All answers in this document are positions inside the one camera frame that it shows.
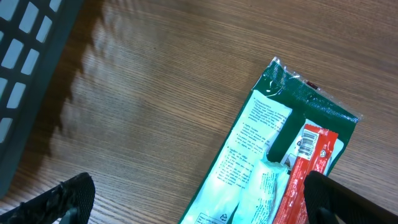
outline black plastic crate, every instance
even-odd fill
[[[0,0],[0,198],[83,0]]]

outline snack package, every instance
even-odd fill
[[[304,179],[311,170],[320,173],[325,171],[337,136],[338,134],[327,129],[305,125],[297,160],[274,223],[304,224],[307,222]]]
[[[257,161],[242,190],[232,224],[271,224],[282,201],[289,168],[278,162]]]
[[[339,133],[341,151],[330,161],[328,174],[360,119],[274,58],[249,92],[180,223],[231,223],[255,163],[264,157],[281,162],[306,120]]]

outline white label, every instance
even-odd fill
[[[318,133],[314,133],[312,131],[304,129],[303,139],[301,141],[300,148],[298,149],[297,156],[300,156],[301,158],[304,158],[304,159],[310,161],[311,157],[313,155],[315,146],[317,145],[318,138],[319,138]]]
[[[212,218],[212,222],[228,222],[254,163],[272,146],[291,112],[283,104],[253,91],[182,223],[195,223],[203,215]]]

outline red label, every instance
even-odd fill
[[[305,224],[304,179],[311,170],[323,173],[333,152],[337,134],[309,124],[304,126],[302,145],[290,174],[286,192],[273,224]]]

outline wood grain surface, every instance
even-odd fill
[[[276,55],[364,115],[331,178],[398,214],[394,0],[86,0],[0,213],[80,172],[90,223],[176,223]]]

